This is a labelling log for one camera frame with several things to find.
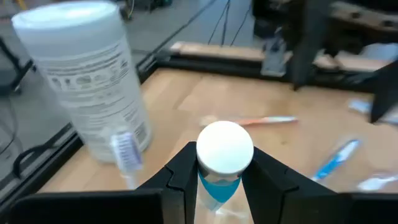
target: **black metal frame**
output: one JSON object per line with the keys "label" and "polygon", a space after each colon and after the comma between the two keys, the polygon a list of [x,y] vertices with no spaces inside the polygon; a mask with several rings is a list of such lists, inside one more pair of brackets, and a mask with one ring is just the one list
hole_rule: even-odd
{"label": "black metal frame", "polygon": [[[193,70],[198,72],[218,73],[244,78],[255,78],[276,82],[289,82],[289,77],[268,77],[260,74],[261,62],[238,58],[223,58],[209,55],[188,55],[176,51],[161,51],[155,56],[145,58],[138,63],[137,71],[141,83],[144,83],[158,68],[174,68],[181,70]],[[352,84],[344,82],[326,82],[330,71],[320,70],[317,75],[323,78],[312,78],[308,84],[325,88],[334,88],[349,91],[372,92],[372,82]],[[9,193],[6,199],[0,203],[0,222],[6,220],[9,206],[15,199],[28,194],[36,193],[72,155],[83,145],[76,132],[73,132],[58,149],[33,170],[21,183]]]}

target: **wooden table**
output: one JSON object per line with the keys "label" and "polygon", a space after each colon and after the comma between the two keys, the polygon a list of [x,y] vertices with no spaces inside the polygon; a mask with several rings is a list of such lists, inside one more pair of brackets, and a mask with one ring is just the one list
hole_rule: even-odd
{"label": "wooden table", "polygon": [[[177,43],[172,49],[227,57],[262,56],[253,49],[220,48]],[[361,66],[342,59],[347,66]],[[385,62],[369,61],[367,70]],[[398,171],[398,132],[382,124],[372,125],[363,114],[350,111],[353,98],[370,95],[306,86],[298,92],[289,84],[186,70],[158,69],[143,85],[142,92],[152,122],[153,140],[143,153],[144,170],[139,183],[154,175],[189,141],[195,141],[203,116],[219,118],[293,115],[298,123],[245,127],[254,145],[307,177],[350,138],[363,140],[361,148],[323,182],[338,191],[357,191],[358,182],[373,173]],[[112,164],[102,164],[86,147],[79,150],[41,189],[41,192],[73,192],[126,189],[124,179]],[[390,184],[383,192],[398,192]],[[242,188],[236,197],[247,206]]]}

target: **disinfecting wipes container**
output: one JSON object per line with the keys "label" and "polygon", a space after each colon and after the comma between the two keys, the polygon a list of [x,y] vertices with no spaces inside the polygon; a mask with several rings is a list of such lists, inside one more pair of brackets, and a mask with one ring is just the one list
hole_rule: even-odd
{"label": "disinfecting wipes container", "polygon": [[233,196],[253,154],[249,133],[236,123],[217,121],[199,134],[198,198],[209,210],[219,209]]}
{"label": "disinfecting wipes container", "polygon": [[99,160],[114,156],[103,129],[123,118],[140,151],[151,139],[139,80],[117,5],[50,4],[12,18],[18,37]]}

